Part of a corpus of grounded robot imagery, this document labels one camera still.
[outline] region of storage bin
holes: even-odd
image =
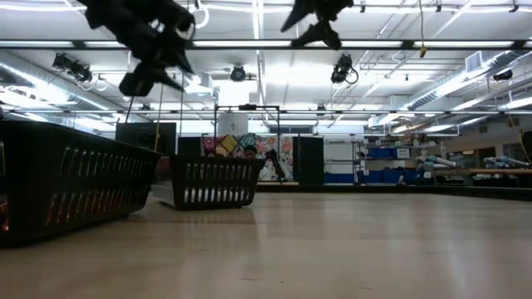
[[[392,149],[368,149],[368,158],[391,158]]]
[[[60,125],[0,122],[0,243],[142,209],[160,155]]]
[[[254,200],[261,159],[171,155],[159,162],[153,194],[179,210],[241,208]]]

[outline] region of person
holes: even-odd
[[[257,148],[252,145],[248,145],[244,148],[244,157],[246,159],[255,159],[257,153]]]

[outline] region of white cylinder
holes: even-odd
[[[218,120],[218,135],[246,135],[249,133],[248,115],[226,113]]]

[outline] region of fluorescent light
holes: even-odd
[[[319,44],[320,46],[326,45],[323,42],[313,43],[309,46]],[[401,47],[401,41],[342,41],[342,47]]]
[[[291,42],[285,40],[233,40],[194,41],[194,47],[290,47]],[[401,41],[342,41],[342,47],[401,47]],[[308,47],[328,47],[323,42],[313,42]]]
[[[513,100],[506,105],[501,105],[497,107],[497,110],[501,110],[501,111],[510,110],[510,109],[515,109],[515,108],[519,108],[519,107],[526,106],[526,105],[532,105],[532,97],[524,98],[521,100]]]
[[[43,121],[43,122],[48,122],[48,120],[40,115],[36,115],[36,114],[33,114],[33,113],[26,113],[27,117],[30,119],[30,120],[35,120],[35,121]]]
[[[78,98],[80,98],[80,99],[84,100],[85,102],[87,102],[87,103],[89,103],[89,104],[91,104],[91,105],[93,105],[93,106],[95,106],[95,107],[98,107],[98,108],[100,108],[100,109],[102,109],[102,110],[109,110],[109,108],[107,108],[107,107],[105,107],[105,106],[103,106],[103,105],[100,105],[100,104],[96,103],[96,102],[93,101],[93,100],[89,100],[89,99],[87,99],[87,98],[80,97],[80,96],[78,96]]]
[[[26,96],[21,96],[18,93],[5,90],[3,93],[0,93],[0,100],[8,105],[22,108],[30,109],[50,109],[56,110],[57,108],[48,105],[44,101],[30,99]]]
[[[194,47],[289,47],[290,41],[195,41]]]
[[[0,5],[0,9],[19,11],[19,12],[78,12],[78,11],[86,10],[86,7],[84,6],[31,7],[31,6]]]
[[[114,131],[115,126],[108,125],[104,122],[98,121],[98,120],[90,120],[90,119],[84,119],[84,118],[78,118],[74,120],[75,124],[83,125],[87,128],[91,128],[94,130],[100,130],[100,131]]]
[[[12,113],[11,115],[15,115],[18,117],[22,117],[28,120],[35,120],[35,121],[41,121],[41,122],[48,122],[48,120],[40,115],[36,115],[33,113],[26,113],[25,115],[18,114],[18,113]]]
[[[0,47],[67,47],[74,44],[68,41],[0,41]]]
[[[409,129],[410,129],[410,127],[408,127],[408,125],[402,125],[402,126],[396,128],[396,129],[394,129],[393,132],[394,133],[401,133],[401,132],[404,132],[404,131],[409,130]]]
[[[482,102],[482,100],[478,100],[478,99],[474,99],[474,100],[468,100],[466,103],[463,103],[463,104],[460,104],[458,106],[456,106],[455,108],[453,108],[452,110],[453,111],[458,111],[458,110],[463,110],[463,109],[466,109],[466,108],[470,108],[478,103]]]
[[[421,47],[422,42],[414,42],[414,47]],[[511,47],[512,41],[427,41],[426,47]]]
[[[85,42],[87,47],[126,48],[126,46],[114,41]]]
[[[486,118],[487,118],[486,116],[477,117],[477,118],[474,118],[474,119],[472,119],[472,120],[464,121],[464,122],[461,123],[460,125],[473,125],[474,123],[479,122],[479,121],[481,121],[481,120],[485,120]]]
[[[428,127],[424,129],[424,132],[438,132],[441,130],[447,130],[450,129],[453,125],[433,125],[432,127]]]
[[[57,99],[62,99],[62,100],[68,100],[68,96],[66,92],[62,90],[61,88],[54,86],[53,84],[48,84],[48,82],[42,79],[29,75],[23,71],[19,71],[16,68],[10,67],[3,63],[0,63],[0,67],[16,74],[17,76],[24,78],[25,80],[30,81],[38,90],[46,93],[47,96],[55,97]]]

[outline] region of security camera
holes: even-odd
[[[231,71],[231,81],[233,82],[242,82],[246,80],[246,71],[243,66],[234,66],[233,71]]]

